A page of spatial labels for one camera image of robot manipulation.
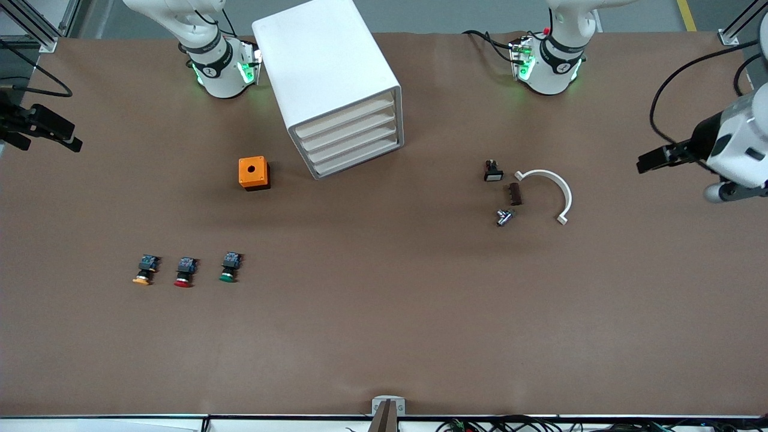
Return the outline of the red push button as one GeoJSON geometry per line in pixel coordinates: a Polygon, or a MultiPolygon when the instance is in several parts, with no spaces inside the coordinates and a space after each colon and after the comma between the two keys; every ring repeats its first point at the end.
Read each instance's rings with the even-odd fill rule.
{"type": "Polygon", "coordinates": [[[197,259],[193,257],[181,257],[176,267],[176,278],[173,285],[181,288],[193,286],[193,276],[197,271],[197,259]]]}

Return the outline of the white curved plastic bracket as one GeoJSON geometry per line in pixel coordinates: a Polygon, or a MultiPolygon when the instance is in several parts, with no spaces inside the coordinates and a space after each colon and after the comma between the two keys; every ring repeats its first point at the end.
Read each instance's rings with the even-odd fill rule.
{"type": "Polygon", "coordinates": [[[565,179],[562,176],[560,176],[555,172],[552,172],[551,170],[535,169],[535,170],[528,170],[527,172],[521,172],[520,170],[517,170],[515,172],[516,180],[521,182],[527,178],[531,178],[535,176],[549,179],[550,181],[555,183],[557,186],[559,186],[560,191],[564,195],[564,208],[557,215],[556,220],[559,222],[559,224],[566,225],[568,223],[568,213],[571,210],[573,205],[573,193],[571,191],[570,185],[567,183],[567,181],[565,181],[565,179]]]}

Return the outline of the aluminium frame profile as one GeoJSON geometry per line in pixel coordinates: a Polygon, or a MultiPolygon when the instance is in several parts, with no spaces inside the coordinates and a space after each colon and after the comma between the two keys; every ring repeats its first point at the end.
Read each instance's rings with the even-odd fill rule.
{"type": "Polygon", "coordinates": [[[83,0],[0,0],[0,40],[53,53],[72,32],[83,0]]]}
{"type": "Polygon", "coordinates": [[[751,0],[751,3],[726,28],[718,29],[719,40],[724,46],[738,46],[739,33],[766,11],[768,11],[768,0],[751,0]]]}

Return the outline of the yellow push button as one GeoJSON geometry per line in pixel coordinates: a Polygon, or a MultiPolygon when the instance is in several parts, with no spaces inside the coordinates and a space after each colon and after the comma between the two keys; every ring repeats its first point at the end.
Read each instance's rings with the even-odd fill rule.
{"type": "Polygon", "coordinates": [[[132,282],[143,286],[150,286],[153,283],[154,274],[157,272],[160,262],[160,257],[144,254],[138,263],[138,273],[132,279],[132,282]]]}

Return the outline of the green push button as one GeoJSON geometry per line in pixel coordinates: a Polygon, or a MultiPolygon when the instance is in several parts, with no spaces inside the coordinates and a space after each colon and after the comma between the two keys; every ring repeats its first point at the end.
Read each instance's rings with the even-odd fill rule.
{"type": "Polygon", "coordinates": [[[225,283],[234,283],[238,279],[238,271],[242,263],[242,254],[229,251],[223,257],[222,271],[219,280],[225,283]]]}

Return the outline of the orange button enclosure box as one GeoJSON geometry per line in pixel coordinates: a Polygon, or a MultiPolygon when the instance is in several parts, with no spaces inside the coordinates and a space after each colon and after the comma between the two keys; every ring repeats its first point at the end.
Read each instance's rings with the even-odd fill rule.
{"type": "Polygon", "coordinates": [[[271,189],[271,165],[264,156],[240,158],[238,182],[245,191],[271,189]]]}

